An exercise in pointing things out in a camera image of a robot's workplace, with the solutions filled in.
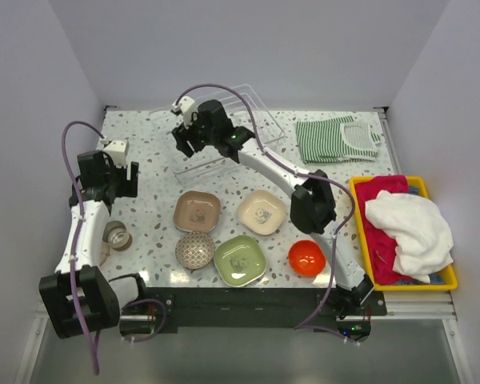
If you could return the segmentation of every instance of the speckled table surface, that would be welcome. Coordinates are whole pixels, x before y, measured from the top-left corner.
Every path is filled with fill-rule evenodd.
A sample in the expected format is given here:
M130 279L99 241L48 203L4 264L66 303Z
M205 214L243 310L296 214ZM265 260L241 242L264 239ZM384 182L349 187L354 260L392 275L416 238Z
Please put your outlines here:
M378 114L375 112L305 112L272 111L272 115L286 136L278 143L277 152L298 166L304 166L300 159L294 124L296 121L325 120L351 115L354 120L366 122L375 133L382 134L382 144L375 162L349 162L333 165L307 165L309 170L324 170L330 178L348 185L352 176L393 174L394 169L382 132ZM168 146L162 136L173 128L173 123L158 119L153 124L153 115L148 111L109 110L103 125L108 138L128 138L130 142L129 161L140 163L137 198L119 198L114 203L111 220L120 220L132 233L133 245L126 251L111 251L101 269L106 278L120 274L139 272L148 286L182 287L227 287L221 280L213 262L200 270L188 270L181 266L174 256L176 242L184 235L173 223L174 207L178 197L188 190L198 190L216 195L222 205L217 226L209 233L218 244L240 234L247 234L258 240L264 252L268 267L262 278L249 287L324 287L330 278L327 266L316 278L301 278L287 263L288 249L297 240L307 238L290 222L283 222L276 233L261 236L253 233L237 219L236 210L240 202L253 190L264 189L284 201L288 212L290 200L282 191L258 173L244 166L208 178L196 178L190 187L184 187L176 179L171 166L175 156L180 156L174 146ZM333 188L338 217L346 215L348 197ZM361 261L358 232L354 219L340 233L348 237Z

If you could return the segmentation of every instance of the small bowl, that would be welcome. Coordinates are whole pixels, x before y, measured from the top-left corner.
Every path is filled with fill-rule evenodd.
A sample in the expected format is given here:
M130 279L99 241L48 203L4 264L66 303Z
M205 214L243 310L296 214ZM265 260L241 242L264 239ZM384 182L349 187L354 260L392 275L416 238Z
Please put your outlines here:
M288 251L291 268L301 276L312 278L326 267L326 258L316 242L300 240Z
M266 258L256 241L245 235L221 244L214 255L215 267L228 286L246 286L266 271Z
M190 232L176 243L176 259L190 270L203 268L214 257L215 243L208 234Z
M218 222L221 202L217 196L191 190L178 199L174 210L174 224L187 232L210 232Z
M255 190L238 206L238 220L257 234L276 231L286 217L286 206L266 190Z
M130 248L132 237L123 222L108 222L103 230L102 240L113 250L123 251Z

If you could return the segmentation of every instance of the green square plate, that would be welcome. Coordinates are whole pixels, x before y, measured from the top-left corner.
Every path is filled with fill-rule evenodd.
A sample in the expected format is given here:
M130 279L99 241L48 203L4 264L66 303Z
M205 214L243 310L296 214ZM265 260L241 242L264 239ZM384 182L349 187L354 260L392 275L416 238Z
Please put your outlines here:
M266 258L256 240L241 235L220 245L214 263L228 286L246 286L263 276Z

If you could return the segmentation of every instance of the black motor joint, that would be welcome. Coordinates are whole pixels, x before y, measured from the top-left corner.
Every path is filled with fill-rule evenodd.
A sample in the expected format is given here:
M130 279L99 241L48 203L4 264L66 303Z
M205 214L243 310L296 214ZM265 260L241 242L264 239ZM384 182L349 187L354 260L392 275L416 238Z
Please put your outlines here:
M213 146L221 156L238 162L238 151L254 133L244 126L234 126L224 106L218 100L208 100L198 106L192 124L182 123L172 130L176 148L191 158L205 146Z
M116 198L136 198L138 193L138 162L130 164L130 179L127 168L117 168L112 158L104 151L92 150L77 157L80 169L81 192L84 201L103 201L109 212ZM70 206L78 204L74 188Z

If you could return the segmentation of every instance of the gray floor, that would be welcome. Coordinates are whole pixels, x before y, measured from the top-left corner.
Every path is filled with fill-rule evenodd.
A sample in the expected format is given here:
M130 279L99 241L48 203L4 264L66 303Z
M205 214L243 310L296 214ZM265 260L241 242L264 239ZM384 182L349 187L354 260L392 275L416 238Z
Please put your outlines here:
M83 337L51 325L32 383L458 383L441 322L376 322L357 348L326 334L262 329L180 329L135 345L102 334L101 374Z

